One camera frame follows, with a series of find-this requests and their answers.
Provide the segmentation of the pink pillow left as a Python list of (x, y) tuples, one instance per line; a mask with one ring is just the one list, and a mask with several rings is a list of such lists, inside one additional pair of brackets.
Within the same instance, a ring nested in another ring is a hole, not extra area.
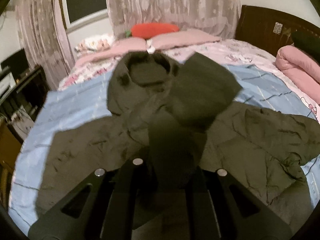
[(145, 39), (129, 37), (114, 42), (113, 46), (107, 50), (86, 54), (75, 62), (75, 67), (81, 67), (88, 62), (123, 56), (131, 51), (147, 51), (148, 45)]

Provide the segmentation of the pink pillow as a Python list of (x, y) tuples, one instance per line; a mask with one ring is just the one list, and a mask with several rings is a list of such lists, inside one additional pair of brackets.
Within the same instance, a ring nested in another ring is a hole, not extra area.
[(145, 39), (129, 37), (114, 42), (113, 46), (107, 50), (86, 54), (75, 62), (75, 67), (81, 67), (88, 62), (123, 56), (131, 51), (147, 51), (148, 45)]
[(198, 29), (188, 29), (154, 36), (147, 40), (147, 45), (149, 48), (163, 50), (219, 41), (221, 41), (221, 37), (210, 35)]

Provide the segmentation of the small white object on pillows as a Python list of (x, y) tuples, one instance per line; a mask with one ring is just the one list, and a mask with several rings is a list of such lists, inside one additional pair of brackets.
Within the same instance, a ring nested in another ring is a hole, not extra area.
[(148, 46), (147, 52), (149, 54), (153, 54), (156, 51), (156, 48), (152, 45), (152, 39), (147, 40), (146, 43), (147, 43), (147, 46)]

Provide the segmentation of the pink lace curtain left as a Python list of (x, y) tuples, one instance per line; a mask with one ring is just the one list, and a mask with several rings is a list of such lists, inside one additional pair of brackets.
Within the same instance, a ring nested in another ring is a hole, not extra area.
[(42, 66), (56, 90), (74, 67), (59, 0), (15, 0), (18, 37), (29, 67)]

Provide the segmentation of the floral white pillow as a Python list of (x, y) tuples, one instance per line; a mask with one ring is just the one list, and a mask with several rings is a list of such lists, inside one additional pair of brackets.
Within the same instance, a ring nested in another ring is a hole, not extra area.
[(74, 48), (77, 53), (85, 51), (103, 51), (109, 49), (115, 42), (113, 34), (95, 35), (84, 38)]

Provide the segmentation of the window with white frame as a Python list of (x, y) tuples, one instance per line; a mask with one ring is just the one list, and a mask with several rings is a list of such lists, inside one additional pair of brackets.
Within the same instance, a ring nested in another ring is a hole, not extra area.
[(61, 0), (67, 33), (108, 17), (106, 0)]

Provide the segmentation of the pink lace curtain centre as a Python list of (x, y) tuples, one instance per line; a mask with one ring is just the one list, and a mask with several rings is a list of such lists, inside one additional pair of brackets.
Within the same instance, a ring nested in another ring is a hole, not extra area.
[(171, 23), (233, 38), (241, 14), (240, 0), (106, 0), (114, 35), (125, 37), (139, 23)]

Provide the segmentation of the dark wooden headboard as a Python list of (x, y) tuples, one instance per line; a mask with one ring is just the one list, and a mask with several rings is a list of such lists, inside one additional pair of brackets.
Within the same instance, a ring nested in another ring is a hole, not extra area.
[(298, 30), (319, 38), (319, 27), (297, 16), (270, 8), (243, 5), (234, 38), (276, 56), (281, 47), (293, 44), (291, 34)]

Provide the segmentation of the pink pillow right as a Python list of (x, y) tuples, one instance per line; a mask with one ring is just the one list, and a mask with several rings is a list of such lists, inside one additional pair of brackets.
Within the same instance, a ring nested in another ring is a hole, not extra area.
[(198, 29), (188, 29), (154, 36), (147, 40), (147, 45), (149, 48), (163, 50), (219, 41), (221, 41), (221, 37), (210, 35)]

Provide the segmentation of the dark olive puffer jacket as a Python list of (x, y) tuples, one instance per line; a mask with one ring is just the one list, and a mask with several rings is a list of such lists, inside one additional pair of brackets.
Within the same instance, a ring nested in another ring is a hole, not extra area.
[(96, 169), (113, 171), (147, 147), (157, 216), (131, 239), (190, 239), (175, 153), (225, 170), (294, 234), (313, 212), (302, 167), (319, 155), (319, 123), (236, 101), (243, 87), (226, 67), (195, 53), (184, 63), (128, 53), (107, 89), (110, 115), (54, 135), (36, 209), (40, 218)]

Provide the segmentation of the dark cluttered side desk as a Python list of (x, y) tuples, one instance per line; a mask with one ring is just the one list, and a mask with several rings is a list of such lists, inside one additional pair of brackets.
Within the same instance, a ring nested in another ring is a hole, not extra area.
[[(5, 78), (13, 79), (7, 86)], [(24, 49), (1, 62), (1, 117), (10, 131), (23, 141), (34, 126), (50, 91), (44, 69), (30, 68)]]

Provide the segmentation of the light blue bed sheet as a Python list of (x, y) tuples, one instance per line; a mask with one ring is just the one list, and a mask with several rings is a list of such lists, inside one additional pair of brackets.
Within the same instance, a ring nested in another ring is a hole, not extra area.
[[(224, 64), (224, 67), (243, 87), (236, 101), (319, 120), (319, 105), (307, 99), (274, 65), (263, 70), (253, 64)], [(55, 133), (110, 115), (106, 100), (111, 76), (111, 72), (106, 72), (47, 94), (17, 157), (9, 196), (9, 216), (24, 234), (38, 219), (35, 202)]]

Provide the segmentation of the red carrot plush pillow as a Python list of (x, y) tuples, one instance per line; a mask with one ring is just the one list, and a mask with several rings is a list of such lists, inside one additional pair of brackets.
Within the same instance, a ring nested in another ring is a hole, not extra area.
[(180, 31), (179, 26), (170, 23), (140, 23), (129, 31), (130, 36), (148, 40), (154, 36)]

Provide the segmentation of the pink lace curtain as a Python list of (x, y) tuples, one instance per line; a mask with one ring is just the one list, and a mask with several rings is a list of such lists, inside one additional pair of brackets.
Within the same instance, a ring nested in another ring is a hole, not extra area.
[(74, 67), (59, 0), (15, 0), (18, 37), (29, 67), (42, 66), (56, 90)]
[(171, 23), (233, 38), (241, 14), (240, 0), (106, 0), (114, 35), (125, 37), (139, 23)]

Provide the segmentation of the pink cartoon print bed sheet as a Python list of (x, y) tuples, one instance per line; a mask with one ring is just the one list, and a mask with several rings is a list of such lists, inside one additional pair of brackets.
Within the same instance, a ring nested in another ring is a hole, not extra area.
[[(238, 40), (221, 40), (219, 42), (208, 42), (204, 44), (176, 47), (172, 49), (163, 49), (165, 54), (177, 61), (187, 59), (194, 52), (206, 55), (219, 64), (253, 64), (261, 70), (271, 72), (282, 81), (285, 85), (295, 92), (302, 103), (311, 110), (315, 117), (319, 118), (319, 105), (314, 102), (308, 95), (302, 92), (287, 76), (285, 76), (275, 64), (276, 56), (255, 47), (247, 42)], [(77, 59), (80, 57), (98, 51), (85, 51), (77, 53)], [(71, 85), (82, 83), (105, 72), (111, 71), (122, 56), (116, 56), (109, 59), (88, 62), (81, 67), (74, 67), (71, 73), (65, 77), (59, 84), (58, 89), (64, 90)]]

